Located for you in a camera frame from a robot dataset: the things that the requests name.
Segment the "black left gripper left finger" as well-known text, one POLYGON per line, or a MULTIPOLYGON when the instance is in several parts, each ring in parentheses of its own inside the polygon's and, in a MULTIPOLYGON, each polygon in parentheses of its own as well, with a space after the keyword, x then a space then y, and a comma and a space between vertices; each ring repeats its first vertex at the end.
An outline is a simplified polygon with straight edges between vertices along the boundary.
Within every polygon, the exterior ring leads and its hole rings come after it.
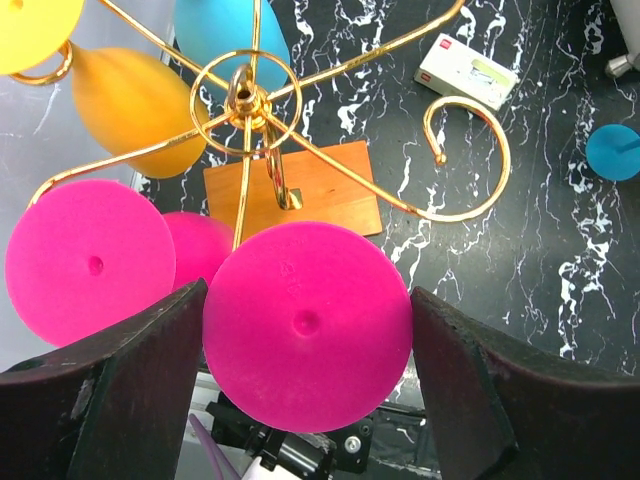
POLYGON ((4 479, 171 479, 200 364, 193 282, 1 374, 4 479))

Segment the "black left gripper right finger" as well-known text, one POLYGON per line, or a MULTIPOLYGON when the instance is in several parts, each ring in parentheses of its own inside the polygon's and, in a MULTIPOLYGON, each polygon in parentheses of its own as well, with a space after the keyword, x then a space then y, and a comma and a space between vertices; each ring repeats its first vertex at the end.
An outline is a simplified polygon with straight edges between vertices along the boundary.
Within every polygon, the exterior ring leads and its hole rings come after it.
POLYGON ((444 479, 636 479, 639 380, 567 360, 411 293, 444 479))

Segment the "pink wine glass front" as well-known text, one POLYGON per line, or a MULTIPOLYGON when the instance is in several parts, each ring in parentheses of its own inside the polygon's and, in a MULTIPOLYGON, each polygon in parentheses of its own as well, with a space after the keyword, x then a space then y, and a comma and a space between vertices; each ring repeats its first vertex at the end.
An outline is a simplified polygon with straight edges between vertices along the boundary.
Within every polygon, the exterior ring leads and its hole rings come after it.
POLYGON ((269 228, 210 284, 203 347, 242 412, 295 433, 346 427, 401 379, 412 308, 395 265, 369 240, 322 222, 269 228))

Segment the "pink wine glass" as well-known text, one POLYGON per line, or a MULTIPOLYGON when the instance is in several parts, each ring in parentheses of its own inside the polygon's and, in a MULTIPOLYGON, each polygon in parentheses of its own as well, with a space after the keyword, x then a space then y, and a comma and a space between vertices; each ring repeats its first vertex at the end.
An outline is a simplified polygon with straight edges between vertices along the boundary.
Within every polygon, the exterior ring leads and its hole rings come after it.
POLYGON ((18 221, 5 255, 8 295, 33 333, 66 346, 190 282, 211 281, 232 237, 219 220, 163 214, 115 181, 77 181, 43 195, 18 221))
POLYGON ((203 347, 242 412, 295 433, 346 427, 401 379, 412 308, 395 265, 369 240, 322 222, 269 228, 210 284, 203 347))

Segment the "blue wine glass front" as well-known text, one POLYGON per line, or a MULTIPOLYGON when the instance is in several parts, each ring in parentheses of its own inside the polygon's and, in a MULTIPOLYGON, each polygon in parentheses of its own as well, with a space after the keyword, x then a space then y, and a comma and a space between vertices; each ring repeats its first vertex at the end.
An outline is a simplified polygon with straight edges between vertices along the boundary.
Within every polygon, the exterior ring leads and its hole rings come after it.
POLYGON ((639 173, 639 133, 622 124, 596 129, 586 144, 586 160, 606 180, 633 178, 639 173))

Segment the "blue wine glass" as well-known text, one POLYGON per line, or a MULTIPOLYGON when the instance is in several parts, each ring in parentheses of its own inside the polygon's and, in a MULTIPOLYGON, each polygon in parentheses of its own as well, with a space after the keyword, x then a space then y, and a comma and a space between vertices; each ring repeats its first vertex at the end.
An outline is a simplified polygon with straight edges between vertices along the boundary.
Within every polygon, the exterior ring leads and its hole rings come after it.
MULTIPOLYGON (((252 46, 254 1, 250 0, 178 0, 174 6, 174 32, 180 51, 204 67, 218 56, 252 46)), ((290 65, 290 52, 277 17, 269 1, 261 1, 259 50, 268 52, 290 65)), ((247 55, 221 62, 213 69, 218 77, 228 81, 247 55)), ((261 57, 257 68, 257 83, 267 92, 285 85, 288 75, 278 64, 261 57)), ((220 104, 227 88, 204 80, 208 93, 220 104)))
POLYGON ((586 160, 606 180, 633 178, 639 173, 639 133, 622 124, 596 129, 586 144, 586 160))

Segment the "pink wine glass left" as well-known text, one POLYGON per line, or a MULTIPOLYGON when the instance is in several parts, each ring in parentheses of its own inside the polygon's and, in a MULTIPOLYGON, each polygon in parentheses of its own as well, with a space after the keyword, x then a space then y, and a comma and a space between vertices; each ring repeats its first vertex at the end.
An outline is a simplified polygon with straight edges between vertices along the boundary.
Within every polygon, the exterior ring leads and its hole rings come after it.
POLYGON ((211 281, 232 237, 219 220, 163 214, 115 181, 77 181, 43 195, 18 221, 5 255, 8 295, 33 333, 66 346, 190 282, 211 281))

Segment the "orange wooden rack base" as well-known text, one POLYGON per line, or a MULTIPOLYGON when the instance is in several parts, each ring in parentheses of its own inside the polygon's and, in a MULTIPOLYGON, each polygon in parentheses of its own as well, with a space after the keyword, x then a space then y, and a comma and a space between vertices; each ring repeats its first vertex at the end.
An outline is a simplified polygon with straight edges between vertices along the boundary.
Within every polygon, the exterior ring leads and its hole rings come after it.
MULTIPOLYGON (((360 235, 382 232, 376 196, 308 151, 282 156, 286 185, 301 191, 302 207, 283 210, 275 200, 263 158, 252 162, 243 238, 271 226, 296 221, 320 221, 342 226, 360 235)), ((204 170, 210 215, 235 226, 242 165, 233 163, 204 170)))

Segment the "yellow wine glass left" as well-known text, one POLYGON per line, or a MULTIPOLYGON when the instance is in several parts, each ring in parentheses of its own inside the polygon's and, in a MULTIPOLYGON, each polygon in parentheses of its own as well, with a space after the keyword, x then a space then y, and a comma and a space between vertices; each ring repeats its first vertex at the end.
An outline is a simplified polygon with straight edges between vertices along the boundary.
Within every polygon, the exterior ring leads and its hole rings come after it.
POLYGON ((1 72, 28 82, 25 71, 55 53, 64 57, 50 81, 69 75, 76 110, 91 136, 111 155, 124 155, 192 129, 209 119, 186 83, 167 65, 124 47, 88 50, 70 40, 81 1, 4 1, 1 72))

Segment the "blue wine glass back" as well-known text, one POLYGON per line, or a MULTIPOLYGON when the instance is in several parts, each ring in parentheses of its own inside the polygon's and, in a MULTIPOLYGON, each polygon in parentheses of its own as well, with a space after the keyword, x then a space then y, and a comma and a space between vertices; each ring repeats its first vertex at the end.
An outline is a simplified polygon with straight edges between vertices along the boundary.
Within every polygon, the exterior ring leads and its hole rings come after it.
MULTIPOLYGON (((174 6, 174 32, 180 51, 204 67, 218 56, 252 46, 254 1, 250 0, 178 0, 174 6)), ((259 50, 268 52, 290 65, 290 52, 277 17, 269 1, 261 1, 259 50)), ((221 62, 213 69, 218 77, 228 81, 247 55, 221 62)), ((278 64, 261 57, 257 68, 257 83, 267 92, 285 85, 288 75, 278 64)), ((227 88, 204 80, 208 93, 220 104, 227 88)))

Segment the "small white cardboard box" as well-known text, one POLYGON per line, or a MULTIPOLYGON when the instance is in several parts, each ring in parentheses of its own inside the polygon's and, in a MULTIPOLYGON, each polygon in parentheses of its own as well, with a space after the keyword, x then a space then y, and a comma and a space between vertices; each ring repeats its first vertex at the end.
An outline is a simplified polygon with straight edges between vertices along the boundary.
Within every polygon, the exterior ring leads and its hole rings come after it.
POLYGON ((442 96, 471 98, 496 112, 519 78, 453 37, 439 34, 418 66, 414 81, 442 96))

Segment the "white round drawer cabinet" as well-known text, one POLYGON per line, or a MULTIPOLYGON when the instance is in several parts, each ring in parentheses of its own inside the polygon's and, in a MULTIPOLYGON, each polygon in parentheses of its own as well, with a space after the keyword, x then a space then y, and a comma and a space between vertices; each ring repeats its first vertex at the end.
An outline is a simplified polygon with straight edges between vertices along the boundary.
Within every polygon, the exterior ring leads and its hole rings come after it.
POLYGON ((608 61, 605 71, 619 78, 631 70, 639 70, 639 0, 610 0, 627 52, 608 61))

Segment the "black front mounting rail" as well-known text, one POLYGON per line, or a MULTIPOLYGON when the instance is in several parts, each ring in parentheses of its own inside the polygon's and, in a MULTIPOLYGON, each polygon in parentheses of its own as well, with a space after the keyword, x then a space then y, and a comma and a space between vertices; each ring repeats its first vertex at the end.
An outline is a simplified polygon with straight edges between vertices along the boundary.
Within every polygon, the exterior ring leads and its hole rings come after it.
POLYGON ((294 434, 268 427, 220 396, 205 411, 211 437, 238 448, 269 472, 278 467, 296 479, 439 479, 431 425, 422 408, 385 402, 338 430, 294 434))

